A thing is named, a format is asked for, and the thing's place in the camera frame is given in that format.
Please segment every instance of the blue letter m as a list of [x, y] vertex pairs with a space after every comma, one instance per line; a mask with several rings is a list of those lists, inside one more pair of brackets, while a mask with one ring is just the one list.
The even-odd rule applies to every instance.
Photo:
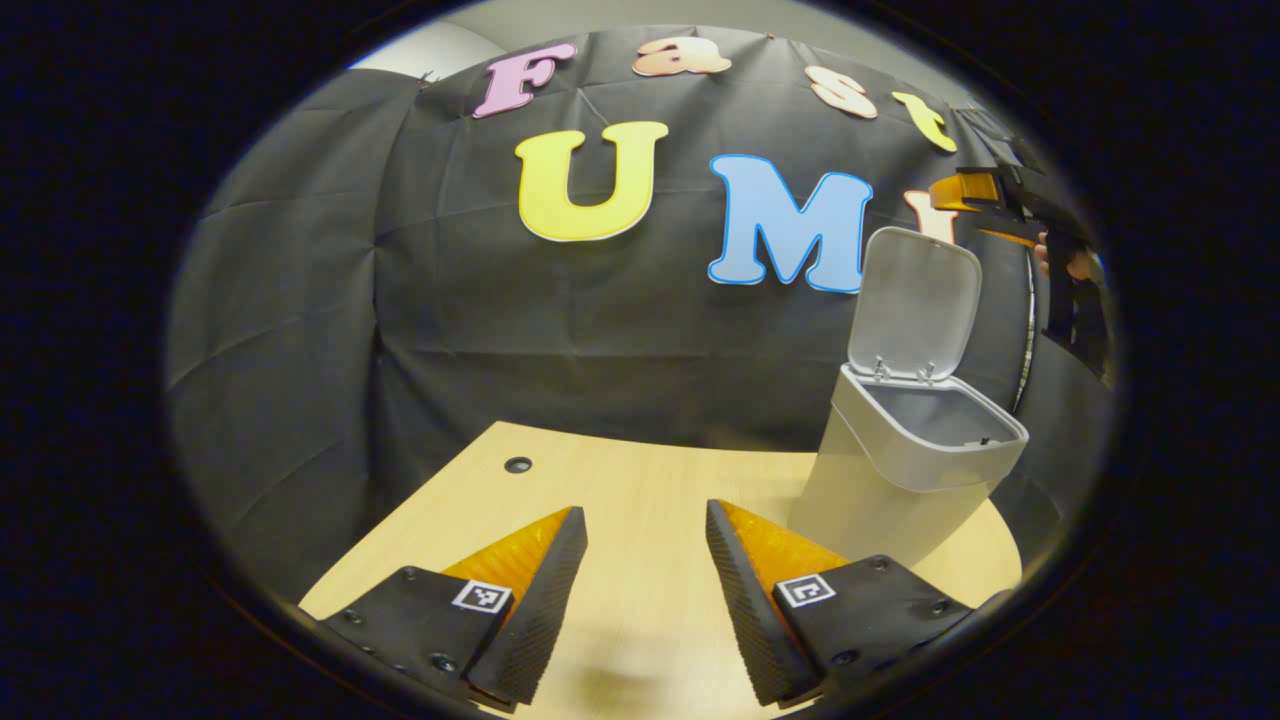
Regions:
[[753, 155], [721, 155], [712, 172], [724, 178], [724, 251], [708, 266], [718, 283], [755, 284], [764, 265], [755, 259], [759, 232], [778, 279], [790, 283], [818, 246], [818, 260], [805, 273], [809, 284], [829, 292], [858, 292], [863, 286], [863, 210], [872, 199], [867, 181], [827, 173], [804, 208], [773, 163]]

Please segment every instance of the pink letter f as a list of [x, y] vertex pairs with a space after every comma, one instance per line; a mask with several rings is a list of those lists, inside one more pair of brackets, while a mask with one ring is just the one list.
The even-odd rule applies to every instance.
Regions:
[[556, 70], [556, 60], [568, 60], [573, 55], [577, 55], [577, 47], [564, 42], [493, 63], [489, 65], [489, 73], [493, 76], [489, 81], [489, 92], [472, 117], [484, 118], [527, 105], [534, 96], [525, 92], [525, 82], [531, 82], [534, 87], [547, 85], [547, 81], [552, 79], [552, 72]]

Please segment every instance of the hand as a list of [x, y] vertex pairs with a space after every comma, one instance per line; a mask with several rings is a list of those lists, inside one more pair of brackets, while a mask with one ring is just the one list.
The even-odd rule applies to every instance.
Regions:
[[[1044, 245], [1044, 237], [1048, 236], [1047, 232], [1039, 234], [1039, 245], [1036, 246], [1036, 258], [1041, 261], [1041, 272], [1044, 277], [1048, 277], [1048, 247]], [[1085, 251], [1079, 251], [1071, 258], [1071, 261], [1066, 264], [1066, 272], [1073, 278], [1078, 281], [1089, 279], [1089, 254]]]

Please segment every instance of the open lid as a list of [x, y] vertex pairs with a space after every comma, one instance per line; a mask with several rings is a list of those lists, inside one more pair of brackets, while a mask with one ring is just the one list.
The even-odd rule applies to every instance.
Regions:
[[867, 241], [849, 336], [854, 373], [951, 375], [969, 342], [980, 290], [982, 265], [973, 252], [904, 228], [876, 231]]

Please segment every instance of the letter u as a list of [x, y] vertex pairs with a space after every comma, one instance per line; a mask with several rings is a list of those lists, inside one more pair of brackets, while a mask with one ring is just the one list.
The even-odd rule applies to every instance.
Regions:
[[516, 146], [524, 160], [520, 173], [520, 219], [530, 232], [556, 242], [604, 240], [630, 229], [649, 211], [653, 200], [653, 154], [667, 126], [654, 122], [618, 123], [602, 137], [617, 145], [613, 195], [599, 205], [568, 200], [568, 161], [586, 141], [579, 131], [538, 135]]

